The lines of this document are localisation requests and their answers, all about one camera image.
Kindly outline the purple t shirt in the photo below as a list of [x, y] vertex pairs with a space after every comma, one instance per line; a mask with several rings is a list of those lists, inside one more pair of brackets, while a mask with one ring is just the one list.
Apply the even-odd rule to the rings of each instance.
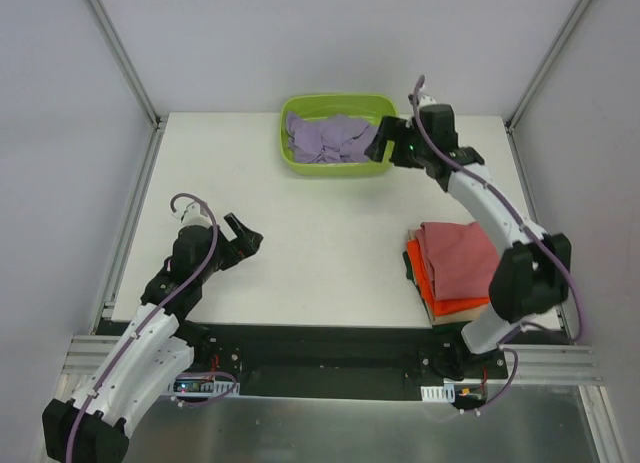
[[319, 120], [289, 111], [285, 132], [293, 160], [301, 164], [349, 164], [369, 161], [364, 151], [378, 127], [362, 118], [337, 114]]

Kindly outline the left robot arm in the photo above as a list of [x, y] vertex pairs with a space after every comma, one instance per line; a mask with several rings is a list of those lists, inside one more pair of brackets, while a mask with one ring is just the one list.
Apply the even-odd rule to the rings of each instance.
[[183, 223], [171, 254], [147, 283], [135, 316], [107, 357], [67, 400], [47, 405], [42, 423], [49, 458], [123, 461], [136, 427], [170, 384], [186, 370], [210, 368], [213, 337], [188, 315], [214, 273], [255, 255], [263, 241], [234, 214], [224, 220], [233, 239], [205, 217]]

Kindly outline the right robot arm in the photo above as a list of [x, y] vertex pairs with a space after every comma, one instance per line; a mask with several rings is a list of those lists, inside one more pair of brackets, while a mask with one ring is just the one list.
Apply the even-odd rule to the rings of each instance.
[[497, 188], [483, 157], [459, 145], [451, 106], [416, 106], [409, 119], [382, 116], [365, 154], [375, 162], [424, 171], [470, 213], [500, 258], [489, 284], [488, 309], [462, 328], [461, 346], [450, 352], [457, 375], [476, 375], [486, 353], [568, 299], [570, 241], [527, 221]]

